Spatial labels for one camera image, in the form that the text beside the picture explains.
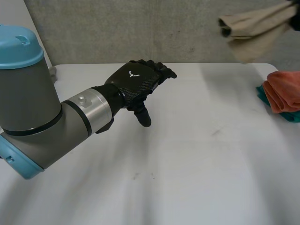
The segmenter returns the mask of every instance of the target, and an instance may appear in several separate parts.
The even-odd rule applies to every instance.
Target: folded towel
[[[268,82],[290,107],[300,109],[300,71],[271,73]]]
[[[263,89],[263,86],[257,87],[256,88],[258,91],[258,97],[268,106],[270,106],[270,103],[268,101],[268,98],[266,96],[266,93]],[[300,122],[300,111],[296,111],[296,112],[282,112],[279,113],[279,115],[281,115],[283,118],[285,118],[287,121],[289,122],[293,122],[293,123],[299,123]]]
[[[269,81],[265,81],[262,86],[274,113],[295,112],[300,110],[299,108],[289,106],[285,99],[271,86]]]
[[[297,2],[286,1],[266,9],[220,16],[219,26],[236,59],[248,63],[270,50],[276,39],[290,29],[297,9]]]

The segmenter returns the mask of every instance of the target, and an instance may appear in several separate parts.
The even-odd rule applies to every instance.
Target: robotic hand
[[[102,86],[61,102],[35,34],[0,25],[0,157],[25,179],[51,166],[93,133],[109,129],[121,108],[145,127],[144,101],[176,74],[162,63],[130,61]]]
[[[152,60],[147,62],[144,60],[130,61],[108,78],[105,82],[105,87],[107,91],[111,90],[111,93],[117,91],[117,88],[119,95],[122,96],[122,103],[118,105],[127,108],[129,111],[133,111],[140,124],[144,127],[149,127],[151,125],[151,118],[144,101],[158,85],[162,84],[168,78],[176,77],[177,75],[171,69],[160,62],[155,63]],[[101,92],[101,89],[104,87],[93,88]],[[99,133],[109,128],[112,123],[113,120],[108,126],[100,130]]]

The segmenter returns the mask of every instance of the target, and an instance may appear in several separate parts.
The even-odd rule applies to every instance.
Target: white table
[[[120,66],[57,66],[61,101]],[[147,99],[151,127],[121,110],[108,132],[29,181],[0,162],[0,224],[299,224],[300,127],[256,97],[276,68],[167,66],[178,78]]]

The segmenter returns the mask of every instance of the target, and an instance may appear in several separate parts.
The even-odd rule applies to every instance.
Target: white logo
[[[129,72],[129,75],[130,75],[130,77],[133,77],[133,76],[139,76],[139,75],[133,75],[133,74],[131,73],[131,71]]]

